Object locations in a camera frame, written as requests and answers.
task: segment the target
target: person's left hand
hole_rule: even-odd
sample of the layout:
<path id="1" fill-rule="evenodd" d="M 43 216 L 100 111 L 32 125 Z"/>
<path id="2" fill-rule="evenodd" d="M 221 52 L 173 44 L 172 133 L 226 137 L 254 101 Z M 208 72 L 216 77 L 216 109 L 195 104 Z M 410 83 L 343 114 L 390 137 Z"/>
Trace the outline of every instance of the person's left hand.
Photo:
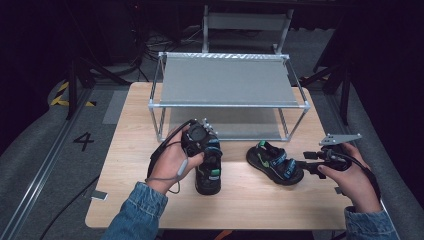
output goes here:
<path id="1" fill-rule="evenodd" d="M 184 160 L 187 159 L 186 154 L 184 153 L 181 147 L 181 137 L 182 131 L 179 131 L 168 143 L 168 147 L 165 148 L 165 151 L 160 155 L 158 161 L 156 162 L 152 174 L 150 175 L 147 185 L 152 189 L 166 194 L 168 190 L 179 180 L 183 179 L 191 169 L 199 166 L 203 162 L 203 153 L 199 153 L 196 156 L 189 157 L 187 166 L 182 173 L 182 175 L 177 179 L 174 178 L 177 176 L 177 172 L 183 164 Z"/>

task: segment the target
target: denim jacket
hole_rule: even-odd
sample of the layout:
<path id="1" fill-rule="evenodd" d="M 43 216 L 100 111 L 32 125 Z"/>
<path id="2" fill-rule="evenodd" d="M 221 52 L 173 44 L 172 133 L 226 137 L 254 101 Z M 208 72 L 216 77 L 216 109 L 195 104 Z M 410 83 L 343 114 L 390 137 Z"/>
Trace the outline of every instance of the denim jacket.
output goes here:
<path id="1" fill-rule="evenodd" d="M 167 202 L 165 195 L 143 183 L 137 183 L 102 239 L 155 239 L 159 218 Z M 347 239 L 398 239 L 385 211 L 355 213 L 354 207 L 347 207 L 344 213 Z"/>

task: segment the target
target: wrist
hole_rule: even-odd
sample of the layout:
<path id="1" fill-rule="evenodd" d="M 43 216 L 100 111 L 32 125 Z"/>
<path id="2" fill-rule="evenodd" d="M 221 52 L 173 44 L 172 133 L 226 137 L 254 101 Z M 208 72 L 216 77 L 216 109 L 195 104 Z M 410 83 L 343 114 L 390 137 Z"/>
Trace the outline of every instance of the wrist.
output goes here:
<path id="1" fill-rule="evenodd" d="M 169 180 L 149 180 L 146 182 L 146 185 L 151 189 L 166 195 L 168 190 L 172 187 L 168 182 Z"/>
<path id="2" fill-rule="evenodd" d="M 374 213 L 381 212 L 383 210 L 377 197 L 371 199 L 364 198 L 358 202 L 354 202 L 353 205 L 355 206 L 357 213 Z"/>

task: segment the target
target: black sandal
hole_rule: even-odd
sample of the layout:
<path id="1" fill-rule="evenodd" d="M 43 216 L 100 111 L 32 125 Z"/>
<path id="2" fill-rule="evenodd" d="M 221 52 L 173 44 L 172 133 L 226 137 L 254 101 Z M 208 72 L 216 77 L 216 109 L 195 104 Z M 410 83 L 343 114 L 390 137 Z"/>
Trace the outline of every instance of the black sandal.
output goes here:
<path id="1" fill-rule="evenodd" d="M 265 173 L 269 179 L 281 185 L 293 185 L 303 179 L 303 170 L 296 166 L 294 159 L 287 159 L 283 148 L 260 141 L 247 151 L 247 162 Z"/>

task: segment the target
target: gray carpet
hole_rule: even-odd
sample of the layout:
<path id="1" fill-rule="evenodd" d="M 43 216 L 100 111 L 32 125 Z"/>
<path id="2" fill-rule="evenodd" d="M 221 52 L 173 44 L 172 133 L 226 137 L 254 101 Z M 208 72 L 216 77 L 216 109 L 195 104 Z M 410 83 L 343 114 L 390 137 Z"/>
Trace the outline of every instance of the gray carpet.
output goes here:
<path id="1" fill-rule="evenodd" d="M 283 48 L 288 53 L 298 76 L 310 76 L 312 69 L 324 49 L 332 31 L 290 31 Z M 211 34 L 210 52 L 272 53 L 271 45 L 276 35 L 263 32 L 246 36 L 244 33 L 220 32 Z M 161 51 L 163 46 L 155 47 Z M 192 42 L 175 49 L 181 52 L 200 52 L 201 44 Z M 149 79 L 153 79 L 156 63 L 145 59 L 141 69 Z M 137 72 L 124 76 L 129 81 L 143 80 Z M 378 139 L 354 89 L 350 95 L 349 127 L 341 124 L 337 114 L 339 93 L 325 96 L 321 82 L 308 86 L 326 132 L 361 133 L 363 139 L 357 141 L 364 158 L 376 173 L 382 189 L 383 200 L 401 239 L 424 239 L 424 213 L 409 189 L 399 177 Z M 94 88 L 90 100 L 95 107 L 84 107 L 54 169 L 17 239 L 39 239 L 53 217 L 90 181 L 100 174 L 113 133 L 117 116 L 122 110 L 123 99 L 128 87 L 118 87 L 107 83 Z M 67 108 L 52 106 L 48 113 L 35 121 L 10 148 L 0 157 L 0 232 L 24 196 L 28 184 L 54 143 L 61 126 L 65 122 Z M 85 133 L 90 140 L 85 151 L 82 143 L 73 141 Z M 104 230 L 88 228 L 85 215 L 89 207 L 90 191 L 78 197 L 53 224 L 44 239 L 99 239 Z M 315 239 L 329 239 L 331 232 L 314 232 Z"/>

